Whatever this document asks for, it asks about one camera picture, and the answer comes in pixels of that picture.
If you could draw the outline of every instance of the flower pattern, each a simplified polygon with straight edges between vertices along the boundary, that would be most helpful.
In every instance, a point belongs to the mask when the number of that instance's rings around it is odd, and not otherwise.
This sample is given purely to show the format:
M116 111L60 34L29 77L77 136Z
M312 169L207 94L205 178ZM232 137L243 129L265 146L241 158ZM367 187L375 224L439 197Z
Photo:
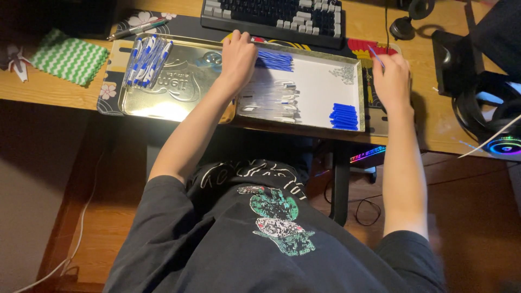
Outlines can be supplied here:
M177 14L163 12L163 13L161 13L161 16L170 20L172 18L175 18L177 16Z
M135 26L139 26L139 25L142 25L144 23L147 23L149 21L156 20L156 19L157 19L157 17L152 16L149 12L142 11L142 12L138 13L138 16L131 16L129 18L129 20L127 20L127 22L129 23L129 25L135 27ZM145 32L155 33L156 28L151 28Z
M108 84L103 84L101 86L101 91L100 91L100 97L104 100L108 100L110 97L113 97L116 95L116 86L111 84L111 85L108 85Z

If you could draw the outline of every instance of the gray keycap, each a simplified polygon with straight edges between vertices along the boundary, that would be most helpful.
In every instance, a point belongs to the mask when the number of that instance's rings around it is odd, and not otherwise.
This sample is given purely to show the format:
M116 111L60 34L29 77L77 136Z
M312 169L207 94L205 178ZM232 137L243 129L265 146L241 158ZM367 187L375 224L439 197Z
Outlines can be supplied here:
M214 8L221 8L221 3L217 1L206 1L206 6L211 6Z
M204 15L210 15L210 16L214 15L214 8L206 5L204 7Z
M231 19L231 10L223 10L222 11L222 17Z
M222 17L222 9L221 8L214 8L214 16L215 17Z
M299 6L300 7L309 7L311 8L313 2L311 2L311 0L300 0L299 1Z
M340 29L340 25L334 25L334 37L339 38L342 35L342 31Z
M293 22L296 22L297 25L303 25L304 24L304 18L298 17L298 16L294 16L293 17Z
M311 20L311 13L305 13L302 11L297 11L296 13L297 17L302 17L304 20Z

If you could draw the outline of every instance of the headphones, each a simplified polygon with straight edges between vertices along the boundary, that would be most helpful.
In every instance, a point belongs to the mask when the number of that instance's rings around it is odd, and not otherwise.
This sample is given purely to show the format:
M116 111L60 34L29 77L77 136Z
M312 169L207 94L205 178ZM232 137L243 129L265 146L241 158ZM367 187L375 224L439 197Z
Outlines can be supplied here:
M408 9L409 16L395 20L389 28L389 32L394 39L404 41L412 40L415 35L415 30L411 21L413 19L424 19L429 16L434 9L435 2L436 0L412 0Z
M476 99L479 93L491 94L503 100L502 103ZM490 121L486 121L480 104L496 106ZM521 114L521 93L506 80L504 75L483 72L478 82L459 96L452 98L452 108L457 121L468 133L474 134L479 144L501 130L512 119ZM487 143L483 149L492 154L514 155L521 153L521 120Z

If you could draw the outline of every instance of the person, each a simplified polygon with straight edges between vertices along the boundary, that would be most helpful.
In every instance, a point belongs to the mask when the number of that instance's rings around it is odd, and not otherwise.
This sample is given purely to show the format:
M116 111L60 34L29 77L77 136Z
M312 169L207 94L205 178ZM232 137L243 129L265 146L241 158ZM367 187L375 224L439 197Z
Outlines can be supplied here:
M373 62L389 118L384 237L375 250L307 203L303 165L264 157L198 165L252 76L250 38L236 30L224 40L221 75L159 152L103 292L445 291L428 242L409 63L401 55L380 55L385 71ZM261 138L256 145L282 147Z

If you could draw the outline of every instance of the wooden desk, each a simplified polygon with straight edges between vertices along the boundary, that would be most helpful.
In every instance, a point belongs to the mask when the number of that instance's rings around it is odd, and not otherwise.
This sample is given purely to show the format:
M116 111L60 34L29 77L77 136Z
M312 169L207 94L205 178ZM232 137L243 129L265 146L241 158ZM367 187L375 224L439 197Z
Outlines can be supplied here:
M488 11L483 4L473 3L473 11L476 21ZM135 8L175 13L180 15L198 17L201 12L202 0L136 0ZM432 14L426 19L413 21L415 28L424 25L439 25L447 32L467 35L468 27L464 12L465 3L455 0L437 1ZM346 15L346 36L364 40L385 42L386 29L384 23L384 8L372 6L354 1L343 1L343 9ZM389 9L388 25L398 17L406 16L406 12ZM112 43L90 40L90 42L108 48ZM419 126L421 148L436 152L463 154L471 150L467 144L476 147L474 142L459 126L451 108L448 97L439 96L433 89L437 87L432 42L430 39L417 36L412 41L396 41L402 53L411 63L413 73L413 102L416 108L416 120ZM485 60L486 69L501 72L490 60ZM75 107L96 110L96 101L100 93L106 64L98 75L86 88L69 81L56 78L41 72L31 66L28 67L29 81L21 83L16 74L0 72L0 98L15 101L41 103L56 106ZM371 142L374 144L387 144L387 138L371 137L367 134L324 134L321 130L302 131L291 127L270 127L264 124L252 124L251 121L236 119L234 125L272 130L278 132L294 133L308 136L320 136L351 140L357 142ZM480 156L487 156L485 152L475 152Z

